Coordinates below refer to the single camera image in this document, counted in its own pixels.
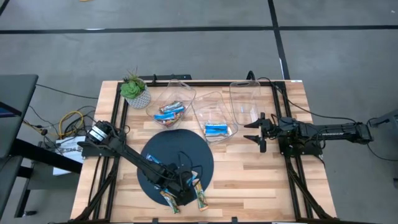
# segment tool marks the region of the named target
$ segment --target wooden tabletop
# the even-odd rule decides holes
[[[307,97],[302,82],[286,81],[289,99],[309,110]],[[117,81],[105,81],[99,94],[95,112],[96,120],[110,120],[116,92]],[[229,105],[229,87],[195,87],[197,96],[213,91],[223,95],[227,109]],[[149,87],[152,100],[155,100],[165,87]],[[269,118],[275,114],[271,88],[261,87],[263,108]],[[284,112],[282,96],[279,95],[281,110]],[[119,126],[122,102],[119,105],[117,126]],[[312,122],[311,115],[290,106],[294,118]],[[126,124],[131,127],[127,143],[136,151],[141,151],[145,143],[162,127],[146,115],[145,109],[135,110],[129,107]],[[203,136],[193,111],[188,112],[179,128],[189,129]],[[277,140],[267,140],[267,152],[260,153],[259,146],[243,135],[257,135],[258,129],[239,126],[239,131],[231,138],[211,145],[215,168],[209,187],[205,191],[209,209],[199,211],[197,202],[181,206],[181,213],[173,214],[171,208],[152,201],[140,188],[137,168],[125,159],[121,159],[117,177],[116,192],[113,202],[112,222],[151,222],[159,218],[160,222],[230,222],[237,217],[240,222],[292,221],[294,220],[292,199],[284,158],[279,153]],[[331,198],[328,180],[323,164],[314,156],[302,156],[305,177],[309,191],[317,202],[331,216],[336,216]],[[71,218],[77,217],[87,206],[88,195],[95,171],[97,157],[86,158],[81,170],[80,181],[73,204]],[[98,186],[101,164],[98,168],[95,188]],[[301,214],[305,216],[302,194],[297,189]],[[100,218],[104,217],[108,191],[104,194]]]

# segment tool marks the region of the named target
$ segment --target black circular platform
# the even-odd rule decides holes
[[[186,153],[191,158],[194,166],[203,166],[200,182],[203,190],[206,190],[213,176],[213,155],[207,143],[194,132],[186,129],[162,131],[147,142],[141,155],[146,157],[150,154],[165,165],[175,163],[179,166],[178,151]],[[190,166],[188,158],[184,155],[181,155],[180,158],[183,165]],[[154,186],[148,182],[141,170],[137,171],[137,177],[141,188],[148,197],[157,203],[168,205],[166,200],[159,193],[159,190],[156,190]]]

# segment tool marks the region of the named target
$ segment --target candy bar wrapper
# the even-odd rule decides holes
[[[156,162],[157,164],[160,164],[160,161],[157,160],[154,156],[152,156],[150,154],[147,154],[146,159],[149,160],[149,161],[152,161],[152,162]]]
[[[177,203],[175,203],[173,196],[164,192],[163,190],[160,191],[160,194],[163,196],[164,199],[166,199],[167,203],[173,209],[174,214],[180,213],[180,209],[178,208]]]
[[[227,124],[206,123],[205,127],[206,127],[206,129],[215,129],[215,130],[227,130],[228,129],[228,125]]]
[[[174,123],[176,123],[176,122],[181,118],[181,115],[182,115],[182,114],[183,114],[183,111],[177,113],[177,114],[175,115],[175,118],[174,118],[174,119],[169,119],[169,120],[167,120],[167,121],[162,121],[162,124],[163,124],[164,126],[166,126],[166,127],[171,127]]]
[[[184,112],[185,111],[185,107],[184,106],[180,106],[179,108],[175,108],[173,110],[167,110],[167,111],[163,111],[164,114],[169,114],[169,113],[179,113],[179,112]]]
[[[168,113],[168,114],[155,114],[154,118],[160,121],[166,121],[175,119],[175,113]]]
[[[198,175],[198,173],[195,172],[195,171],[191,171],[191,172],[192,172],[192,177],[189,178],[189,179],[187,180],[187,184],[188,184],[188,185],[191,185],[191,184],[192,184],[192,181],[195,180],[195,178],[196,178],[197,175]]]
[[[173,110],[175,108],[179,108],[180,106],[182,106],[182,102],[174,101],[171,104],[160,107],[159,110],[160,112],[164,113],[164,111]]]
[[[174,194],[171,194],[171,193],[169,192],[169,190],[167,190],[167,189],[161,189],[160,186],[159,186],[158,184],[155,184],[155,185],[154,185],[154,188],[155,188],[156,190],[164,191],[165,193],[171,195],[172,197],[176,197]]]
[[[201,187],[199,179],[193,180],[192,184],[195,186],[195,192],[197,193],[198,197],[198,205],[200,211],[204,211],[207,208],[209,208],[209,205],[207,204],[205,193],[203,192],[203,189]]]

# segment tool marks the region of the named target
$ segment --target clear plastic container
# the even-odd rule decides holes
[[[212,92],[203,96],[195,98],[192,102],[192,109],[197,117],[200,129],[207,143],[216,143],[224,139],[232,137],[238,132],[238,125],[236,125],[227,110],[223,96],[219,92]],[[227,124],[227,136],[206,136],[206,124]]]
[[[183,119],[184,114],[188,112],[189,106],[192,104],[193,99],[195,98],[197,92],[187,84],[173,79],[170,80],[167,88],[163,93],[159,95],[159,97],[153,101],[150,106],[147,107],[146,112],[148,116],[154,119],[155,122],[162,125],[167,129],[176,129],[178,128],[181,120]],[[158,121],[154,118],[155,114],[162,114],[160,112],[160,108],[173,103],[174,101],[182,102],[182,105],[185,107],[185,112],[181,115],[181,117],[170,126],[165,126],[161,121]]]
[[[260,112],[265,112],[260,106],[260,83],[257,81],[233,82],[229,85],[229,95],[233,116],[240,125],[257,121]]]

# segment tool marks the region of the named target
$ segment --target gray floor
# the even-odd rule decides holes
[[[280,26],[398,25],[397,1],[277,0]],[[10,0],[3,29],[89,29],[172,26],[269,26],[267,1],[29,1]],[[311,110],[366,122],[398,108],[398,30],[283,31],[291,79],[303,80]],[[39,83],[96,96],[103,80],[126,69],[140,75],[189,73],[195,79],[244,78],[248,70],[281,79],[273,31],[141,34],[0,35],[0,73],[36,73]],[[95,100],[38,88],[31,105],[49,121]],[[316,124],[339,121],[313,117]],[[41,123],[28,111],[26,120]],[[389,125],[372,129],[372,148],[398,158],[398,138]],[[22,127],[19,137],[41,137]],[[344,220],[396,223],[396,162],[366,148],[328,142],[326,172],[337,214]],[[47,223],[68,219],[75,188],[32,193],[33,217],[13,219],[24,180],[17,179],[0,223]]]

